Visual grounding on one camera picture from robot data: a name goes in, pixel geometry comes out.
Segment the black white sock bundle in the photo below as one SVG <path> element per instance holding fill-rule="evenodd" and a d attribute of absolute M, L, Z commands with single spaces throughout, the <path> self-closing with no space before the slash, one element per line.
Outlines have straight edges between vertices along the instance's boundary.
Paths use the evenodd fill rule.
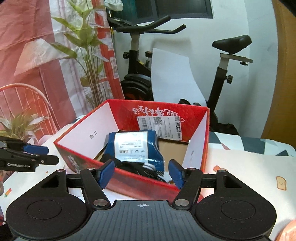
<path fill-rule="evenodd" d="M 113 160 L 116 168 L 130 173 L 166 183 L 170 183 L 172 181 L 169 174 L 166 174 L 164 171 L 157 171 L 154 165 L 149 163 L 120 161 L 110 154 L 103 154 L 99 161 L 105 163 L 108 160 Z"/>

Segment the blue packaged item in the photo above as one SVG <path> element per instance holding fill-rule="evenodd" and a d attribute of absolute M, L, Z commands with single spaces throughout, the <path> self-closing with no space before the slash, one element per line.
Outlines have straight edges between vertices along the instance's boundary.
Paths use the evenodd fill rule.
<path fill-rule="evenodd" d="M 109 133 L 105 153 L 120 161 L 149 163 L 157 171 L 165 171 L 155 130 Z"/>

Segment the green artificial plant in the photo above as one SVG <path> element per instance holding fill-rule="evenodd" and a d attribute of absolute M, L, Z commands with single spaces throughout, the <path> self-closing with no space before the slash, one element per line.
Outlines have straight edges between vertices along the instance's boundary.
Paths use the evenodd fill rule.
<path fill-rule="evenodd" d="M 38 113 L 32 113 L 25 110 L 16 116 L 10 114 L 9 118 L 1 116 L 1 136 L 15 138 L 28 142 L 37 141 L 36 132 L 41 131 L 41 123 L 48 120 L 46 115 L 39 116 Z"/>

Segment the black exercise bike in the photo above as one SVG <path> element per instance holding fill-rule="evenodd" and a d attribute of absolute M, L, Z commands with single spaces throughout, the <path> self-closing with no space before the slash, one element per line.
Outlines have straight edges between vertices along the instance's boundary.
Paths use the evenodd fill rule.
<path fill-rule="evenodd" d="M 210 110 L 212 132 L 237 135 L 238 131 L 233 124 L 218 121 L 215 108 L 223 84 L 225 82 L 231 84 L 233 80 L 232 75 L 227 73 L 229 61 L 235 60 L 244 66 L 253 62 L 247 57 L 237 55 L 252 43 L 252 39 L 249 35 L 242 35 L 212 43 L 213 48 L 221 51 L 220 62 L 209 98 L 205 99 L 194 80 L 187 57 L 154 48 L 145 53 L 147 58 L 145 63 L 141 63 L 138 58 L 141 35 L 145 33 L 172 35 L 186 28 L 186 25 L 181 25 L 174 30 L 160 30 L 159 26 L 170 19 L 170 16 L 165 16 L 148 25 L 138 26 L 122 19 L 110 16 L 107 18 L 109 26 L 117 33 L 128 33 L 131 36 L 130 50 L 123 54 L 123 58 L 128 60 L 128 73 L 121 81 L 125 98 L 206 106 Z"/>

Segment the white curved board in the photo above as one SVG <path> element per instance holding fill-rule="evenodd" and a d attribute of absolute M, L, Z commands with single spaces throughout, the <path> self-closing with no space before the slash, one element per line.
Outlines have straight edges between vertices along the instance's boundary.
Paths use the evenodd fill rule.
<path fill-rule="evenodd" d="M 151 82 L 154 101 L 178 103 L 180 99 L 185 99 L 191 104 L 197 102 L 206 106 L 188 57 L 154 48 Z"/>

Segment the orange translucent plastic item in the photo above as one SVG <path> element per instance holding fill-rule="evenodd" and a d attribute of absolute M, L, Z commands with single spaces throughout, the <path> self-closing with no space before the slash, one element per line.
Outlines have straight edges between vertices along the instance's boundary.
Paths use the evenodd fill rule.
<path fill-rule="evenodd" d="M 289 222 L 277 235 L 275 241 L 296 241 L 296 220 Z"/>

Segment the dark window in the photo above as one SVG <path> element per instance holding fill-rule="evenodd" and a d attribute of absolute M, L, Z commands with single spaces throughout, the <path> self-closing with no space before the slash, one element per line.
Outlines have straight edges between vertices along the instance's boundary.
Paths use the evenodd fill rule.
<path fill-rule="evenodd" d="M 172 19 L 213 18 L 210 1 L 205 0 L 135 0 L 123 1 L 119 18 L 139 24 L 156 21 L 164 16 Z"/>

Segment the wooden door frame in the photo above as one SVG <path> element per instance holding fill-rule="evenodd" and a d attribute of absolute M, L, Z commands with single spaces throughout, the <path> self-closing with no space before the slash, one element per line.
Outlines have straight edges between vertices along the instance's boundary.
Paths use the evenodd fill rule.
<path fill-rule="evenodd" d="M 272 1 L 278 63 L 273 99 L 263 138 L 295 147 L 295 1 Z"/>

